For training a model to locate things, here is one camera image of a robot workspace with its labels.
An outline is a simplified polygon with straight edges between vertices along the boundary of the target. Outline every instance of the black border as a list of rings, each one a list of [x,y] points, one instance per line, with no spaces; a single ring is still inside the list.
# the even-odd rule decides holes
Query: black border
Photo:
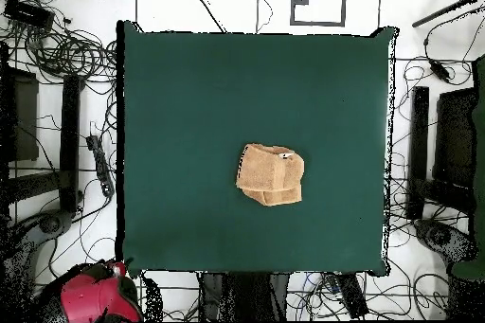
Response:
[[[143,29],[137,22],[131,22],[138,32],[143,32]],[[125,102],[124,102],[124,61],[125,61],[125,30],[124,21],[117,21],[117,119],[120,128],[117,131],[117,143],[120,145],[120,150],[117,151],[117,236],[115,240],[115,257],[117,261],[123,261],[123,241],[125,239],[125,198],[124,198],[124,150],[125,150]],[[376,38],[381,32],[388,27],[377,27],[369,36],[359,36],[364,38]],[[384,222],[383,222],[383,247],[382,247],[382,262],[385,272],[379,273],[377,271],[357,270],[354,273],[368,272],[371,276],[382,277],[388,276],[390,273],[390,266],[387,259],[388,239],[390,233],[390,181],[392,170],[392,132],[394,127],[394,99],[396,96],[396,82],[395,82],[395,67],[396,67],[396,42],[399,36],[399,29],[394,29],[393,36],[389,42],[389,120],[387,122],[388,139],[387,139],[387,167],[384,169]],[[184,31],[170,31],[170,32],[153,32],[153,33],[192,33]],[[220,32],[213,32],[211,34],[222,34]],[[269,33],[273,35],[290,35],[289,33]],[[353,36],[350,34],[339,34],[340,36]],[[150,269],[154,271],[171,271],[167,269]],[[190,270],[178,270],[173,272],[193,272]]]
[[[123,242],[125,240],[125,26],[117,21],[117,236],[115,239],[115,259],[123,261]]]
[[[291,0],[291,27],[345,27],[345,19],[347,14],[347,0],[342,0],[342,7],[340,9],[340,22],[315,22],[315,21],[296,21],[295,20],[295,0]]]

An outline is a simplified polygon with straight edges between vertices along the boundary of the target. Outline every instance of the power adapter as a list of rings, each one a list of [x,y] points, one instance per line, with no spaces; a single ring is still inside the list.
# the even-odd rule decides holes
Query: power adapter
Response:
[[[435,74],[440,80],[449,83],[450,73],[441,63],[435,60],[429,60],[429,65],[431,66],[431,71],[433,74]]]

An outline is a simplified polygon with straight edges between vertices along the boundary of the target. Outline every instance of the towel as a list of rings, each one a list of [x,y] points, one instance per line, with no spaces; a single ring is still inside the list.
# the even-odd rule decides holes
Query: towel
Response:
[[[248,144],[242,151],[236,186],[265,206],[301,201],[303,159],[288,148]]]

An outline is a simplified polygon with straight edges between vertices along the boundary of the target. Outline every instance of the black stand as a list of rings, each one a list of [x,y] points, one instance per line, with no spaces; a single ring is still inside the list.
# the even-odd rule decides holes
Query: black stand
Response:
[[[38,249],[58,238],[71,225],[81,193],[78,191],[79,111],[83,82],[77,75],[63,79],[63,120],[60,170],[9,179],[8,151],[15,151],[18,125],[9,48],[0,43],[0,308],[3,316],[28,309],[35,280]],[[59,190],[60,209],[33,215],[9,227],[9,205]]]
[[[289,274],[204,273],[200,321],[284,321]]]
[[[428,23],[429,21],[432,21],[433,19],[436,19],[445,13],[451,12],[452,10],[459,9],[467,4],[473,4],[478,0],[459,0],[455,4],[452,4],[451,6],[448,6],[444,9],[437,10],[436,12],[433,12],[431,15],[428,15],[424,18],[422,18],[420,21],[415,22],[413,24],[413,27],[420,27],[423,24]]]
[[[408,185],[405,217],[408,220],[420,219],[426,199],[471,215],[476,208],[472,188],[458,186],[447,179],[426,179],[428,108],[429,88],[424,86],[415,87],[411,92],[411,132],[409,134]],[[438,123],[440,122],[446,123],[451,121],[445,117],[440,117],[439,114]],[[440,147],[446,143],[442,140],[437,141],[437,152],[441,154],[441,157],[446,157],[448,154],[441,153],[442,151],[440,151]],[[453,142],[448,142],[447,151],[452,152],[453,150]],[[435,177],[439,169],[435,168],[433,172]]]

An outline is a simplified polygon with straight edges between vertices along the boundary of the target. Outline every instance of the black bar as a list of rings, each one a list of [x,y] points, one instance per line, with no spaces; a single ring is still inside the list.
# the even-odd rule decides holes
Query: black bar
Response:
[[[335,279],[340,287],[344,305],[352,319],[368,314],[368,305],[355,273],[336,275]]]
[[[78,166],[80,145],[80,93],[83,88],[77,75],[64,77],[63,81],[63,118],[61,128],[62,174],[67,174],[69,183],[59,189],[61,210],[75,213],[78,206]]]
[[[467,215],[473,214],[476,209],[474,191],[471,188],[458,187],[438,180],[414,180],[416,195],[438,202],[440,205],[452,207]]]
[[[40,172],[11,178],[6,183],[10,204],[68,186],[69,174],[62,172]]]
[[[406,219],[416,220],[422,217],[424,198],[416,192],[416,179],[426,179],[428,148],[428,111],[429,88],[417,86],[411,91],[411,131],[408,149],[408,185],[404,206]]]
[[[455,9],[459,9],[467,4],[474,3],[475,1],[476,0],[459,0],[456,3],[452,4],[451,6],[448,6],[444,9],[437,10],[436,12],[433,12],[431,15],[425,16],[424,18],[415,22],[413,24],[413,27],[420,27],[421,25],[426,24],[429,21],[432,21],[433,19],[444,15],[445,13],[451,12],[452,10],[455,10]]]
[[[12,149],[14,125],[11,115],[15,112],[13,86],[9,72],[9,46],[0,42],[0,234],[9,218],[9,156]]]

